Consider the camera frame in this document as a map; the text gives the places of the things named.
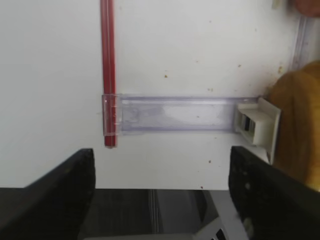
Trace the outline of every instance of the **stain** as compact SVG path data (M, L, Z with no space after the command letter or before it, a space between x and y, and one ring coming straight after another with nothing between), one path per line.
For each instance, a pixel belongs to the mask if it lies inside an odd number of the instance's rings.
M284 68L283 68L282 66L280 66L280 67L278 68L278 74L282 74L283 71L284 71Z

